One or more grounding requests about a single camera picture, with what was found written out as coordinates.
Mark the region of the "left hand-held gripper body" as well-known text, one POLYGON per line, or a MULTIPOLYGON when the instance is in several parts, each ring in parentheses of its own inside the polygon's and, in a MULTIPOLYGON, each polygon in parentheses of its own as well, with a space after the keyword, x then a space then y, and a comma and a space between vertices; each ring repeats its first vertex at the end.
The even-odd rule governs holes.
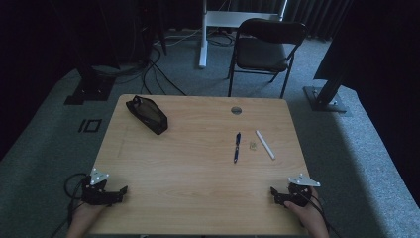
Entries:
POLYGON ((82 180, 81 200, 90 205, 111 205, 112 194, 105 191, 109 175, 93 168, 90 174, 82 180))

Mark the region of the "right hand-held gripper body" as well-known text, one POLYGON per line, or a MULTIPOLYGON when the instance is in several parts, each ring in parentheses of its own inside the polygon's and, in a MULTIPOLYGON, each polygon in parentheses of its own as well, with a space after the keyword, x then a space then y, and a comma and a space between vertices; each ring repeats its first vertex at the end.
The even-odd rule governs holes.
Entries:
POLYGON ((321 183, 309 176, 299 174, 288 179, 288 191, 291 195, 291 201, 296 205, 304 207, 312 196, 312 187, 320 187, 321 183))

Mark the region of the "white pen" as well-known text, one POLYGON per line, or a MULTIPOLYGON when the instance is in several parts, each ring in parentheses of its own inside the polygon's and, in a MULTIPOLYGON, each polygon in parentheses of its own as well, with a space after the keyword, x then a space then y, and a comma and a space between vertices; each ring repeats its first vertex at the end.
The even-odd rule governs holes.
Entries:
POLYGON ((273 151, 271 150, 271 148, 269 147, 268 143, 266 142, 266 140, 264 139, 262 133, 259 130, 256 130, 256 135, 258 136, 258 138, 260 139, 263 147, 265 148, 265 150, 267 151, 268 155, 270 156, 270 158, 272 160, 275 160, 275 154, 273 153, 273 151))

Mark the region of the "blue pen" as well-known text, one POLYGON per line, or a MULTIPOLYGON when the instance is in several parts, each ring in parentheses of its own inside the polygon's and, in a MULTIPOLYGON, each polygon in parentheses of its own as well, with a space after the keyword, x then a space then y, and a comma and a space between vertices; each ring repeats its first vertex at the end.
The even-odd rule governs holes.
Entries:
POLYGON ((239 132, 236 136, 236 148, 235 148, 235 154, 234 154, 234 164, 238 161, 239 158, 239 150, 240 150, 240 144, 241 144, 241 133, 239 132))

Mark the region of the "black pencil case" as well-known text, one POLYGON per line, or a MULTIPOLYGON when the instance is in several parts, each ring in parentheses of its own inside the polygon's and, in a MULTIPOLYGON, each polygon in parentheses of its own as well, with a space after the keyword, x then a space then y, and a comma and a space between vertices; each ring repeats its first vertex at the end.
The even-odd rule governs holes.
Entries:
POLYGON ((160 135, 168 128, 166 115, 151 100, 139 95, 126 102, 128 110, 155 134, 160 135))

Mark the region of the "person's left hand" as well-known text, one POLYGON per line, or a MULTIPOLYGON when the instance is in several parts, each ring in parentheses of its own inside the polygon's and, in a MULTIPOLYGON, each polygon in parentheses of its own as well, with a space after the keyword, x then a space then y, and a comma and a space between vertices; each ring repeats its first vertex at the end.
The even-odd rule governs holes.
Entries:
POLYGON ((81 204, 73 212, 72 222, 70 224, 68 233, 73 235, 82 235, 86 233, 96 222, 105 208, 105 205, 91 205, 88 203, 81 204))

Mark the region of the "person's right hand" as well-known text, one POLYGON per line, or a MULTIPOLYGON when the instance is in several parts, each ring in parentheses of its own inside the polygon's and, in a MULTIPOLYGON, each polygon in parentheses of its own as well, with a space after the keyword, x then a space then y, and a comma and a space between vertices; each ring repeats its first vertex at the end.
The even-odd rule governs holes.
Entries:
POLYGON ((285 205, 289 211, 299 218, 307 231, 311 227, 325 227, 327 229, 322 214, 312 204, 308 203, 305 207, 301 207, 291 201, 286 201, 285 205))

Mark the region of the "black metal stand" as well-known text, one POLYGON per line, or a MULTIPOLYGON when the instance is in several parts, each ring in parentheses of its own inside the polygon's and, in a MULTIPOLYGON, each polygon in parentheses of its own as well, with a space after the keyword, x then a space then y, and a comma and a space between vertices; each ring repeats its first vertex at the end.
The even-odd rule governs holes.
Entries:
POLYGON ((333 76, 330 79, 327 78, 327 72, 322 68, 319 68, 316 71, 314 78, 326 79, 327 82, 323 87, 303 87, 303 91, 305 92, 313 111, 337 112, 341 115, 351 115, 350 109, 344 105, 338 95, 338 89, 342 85, 349 69, 350 67, 348 65, 345 66, 337 72, 336 76, 333 76))
POLYGON ((98 74, 89 64, 79 65, 76 69, 81 79, 64 104, 82 105, 85 101, 107 101, 116 78, 98 74))

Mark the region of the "black folding chair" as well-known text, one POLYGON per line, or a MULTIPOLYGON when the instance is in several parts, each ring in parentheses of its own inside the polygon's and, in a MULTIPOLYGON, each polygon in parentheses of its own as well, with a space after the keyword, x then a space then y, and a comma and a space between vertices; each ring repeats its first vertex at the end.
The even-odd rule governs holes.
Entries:
POLYGON ((244 21, 236 34, 227 78, 228 95, 232 95, 234 74, 271 75, 274 82, 286 72, 279 98, 282 99, 295 59, 295 52, 307 36, 307 27, 300 22, 283 22, 252 18, 244 21))

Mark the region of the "dark curtain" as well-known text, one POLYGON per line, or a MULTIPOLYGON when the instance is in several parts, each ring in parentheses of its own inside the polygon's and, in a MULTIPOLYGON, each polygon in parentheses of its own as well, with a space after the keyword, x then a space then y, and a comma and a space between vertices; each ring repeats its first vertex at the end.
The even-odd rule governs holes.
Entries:
POLYGON ((227 0, 228 11, 279 14, 303 23, 310 38, 335 37, 354 0, 227 0))

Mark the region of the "white desk frame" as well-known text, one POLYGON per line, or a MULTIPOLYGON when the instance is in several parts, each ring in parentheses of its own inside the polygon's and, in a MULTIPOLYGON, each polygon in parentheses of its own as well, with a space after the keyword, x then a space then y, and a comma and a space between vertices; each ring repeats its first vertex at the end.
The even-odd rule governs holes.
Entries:
POLYGON ((201 46, 198 66, 205 68, 207 65, 208 27, 238 28, 244 21, 251 18, 262 18, 266 20, 282 21, 288 0, 281 0, 277 13, 257 13, 257 12, 232 12, 222 10, 208 10, 207 0, 202 0, 202 27, 201 27, 201 46))

